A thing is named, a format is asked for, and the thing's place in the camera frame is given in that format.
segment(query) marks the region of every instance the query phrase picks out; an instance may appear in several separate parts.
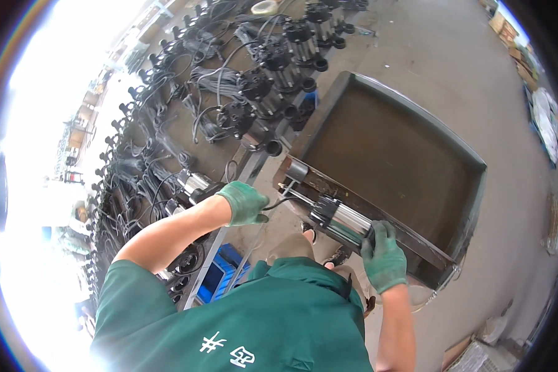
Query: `brown water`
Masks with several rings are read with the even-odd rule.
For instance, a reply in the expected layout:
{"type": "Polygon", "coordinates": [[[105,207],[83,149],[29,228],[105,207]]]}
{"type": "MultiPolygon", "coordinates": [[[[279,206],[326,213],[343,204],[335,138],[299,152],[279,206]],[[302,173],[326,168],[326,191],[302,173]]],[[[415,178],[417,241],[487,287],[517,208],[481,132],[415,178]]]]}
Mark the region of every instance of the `brown water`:
{"type": "Polygon", "coordinates": [[[444,251],[477,176],[420,118],[355,85],[304,161],[444,251]]]}

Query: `green work glove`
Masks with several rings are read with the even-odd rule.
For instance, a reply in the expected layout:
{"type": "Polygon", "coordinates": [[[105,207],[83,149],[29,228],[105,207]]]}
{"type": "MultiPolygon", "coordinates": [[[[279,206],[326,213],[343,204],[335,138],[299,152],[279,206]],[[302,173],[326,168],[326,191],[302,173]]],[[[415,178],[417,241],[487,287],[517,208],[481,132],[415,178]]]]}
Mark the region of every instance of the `green work glove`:
{"type": "Polygon", "coordinates": [[[372,221],[375,245],[369,239],[362,240],[364,270],[370,283],[379,294],[394,285],[405,283],[407,279],[407,259],[397,246],[393,225],[387,221],[372,221]]]}
{"type": "Polygon", "coordinates": [[[260,213],[269,204],[269,198],[261,195],[255,188],[240,181],[226,184],[216,192],[226,198],[231,207],[231,221],[228,226],[243,226],[265,223],[269,218],[260,213]]]}

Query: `factory floor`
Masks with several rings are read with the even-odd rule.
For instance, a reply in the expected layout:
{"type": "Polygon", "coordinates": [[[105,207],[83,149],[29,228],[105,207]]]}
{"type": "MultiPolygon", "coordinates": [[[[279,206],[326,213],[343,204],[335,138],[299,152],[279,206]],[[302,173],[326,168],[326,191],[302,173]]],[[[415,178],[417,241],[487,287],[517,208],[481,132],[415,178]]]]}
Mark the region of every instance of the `factory floor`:
{"type": "MultiPolygon", "coordinates": [[[[340,71],[376,78],[438,117],[488,165],[480,217],[461,275],[414,314],[416,370],[439,371],[444,351],[486,318],[498,316],[511,299],[503,335],[521,343],[558,272],[558,256],[549,256],[540,243],[547,233],[547,196],[558,194],[558,170],[551,169],[529,128],[513,60],[477,1],[371,1],[357,26],[378,31],[378,38],[348,36],[347,48],[337,51],[318,79],[321,101],[340,71]]],[[[283,156],[269,159],[255,182],[271,201],[277,198],[271,178],[283,156]]],[[[257,247],[250,257],[254,264],[298,228],[298,219],[282,205],[258,241],[258,226],[232,229],[226,241],[241,252],[257,247]]],[[[317,261],[337,245],[321,235],[314,246],[317,261]]],[[[360,257],[354,255],[348,264],[370,290],[360,257]]],[[[377,307],[365,322],[372,362],[381,319],[377,307]]]]}

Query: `green shirt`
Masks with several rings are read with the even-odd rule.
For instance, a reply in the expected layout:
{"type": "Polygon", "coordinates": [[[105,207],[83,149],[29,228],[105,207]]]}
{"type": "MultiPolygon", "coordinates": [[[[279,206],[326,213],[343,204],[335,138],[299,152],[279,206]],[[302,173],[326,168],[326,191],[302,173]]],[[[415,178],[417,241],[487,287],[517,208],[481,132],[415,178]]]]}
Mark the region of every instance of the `green shirt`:
{"type": "Polygon", "coordinates": [[[130,261],[102,288],[91,353],[109,370],[372,371],[362,302],[305,257],[259,261],[223,298],[177,312],[164,285],[130,261]]]}

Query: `shoe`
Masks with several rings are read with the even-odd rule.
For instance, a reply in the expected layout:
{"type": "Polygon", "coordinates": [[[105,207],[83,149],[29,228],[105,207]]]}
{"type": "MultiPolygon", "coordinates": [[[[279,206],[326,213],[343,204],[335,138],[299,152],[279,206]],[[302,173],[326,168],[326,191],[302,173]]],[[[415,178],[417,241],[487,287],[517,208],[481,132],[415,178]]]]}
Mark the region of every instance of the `shoe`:
{"type": "Polygon", "coordinates": [[[342,245],[340,246],[337,251],[328,259],[326,259],[322,265],[324,266],[327,263],[333,263],[333,265],[339,266],[345,263],[349,257],[352,255],[352,250],[348,247],[342,245]]]}
{"type": "Polygon", "coordinates": [[[312,232],[313,232],[312,244],[315,244],[316,239],[317,239],[317,233],[316,233],[316,230],[314,230],[314,227],[311,224],[305,222],[304,220],[301,220],[300,221],[300,228],[302,229],[302,234],[304,234],[308,230],[312,230],[312,232]]]}

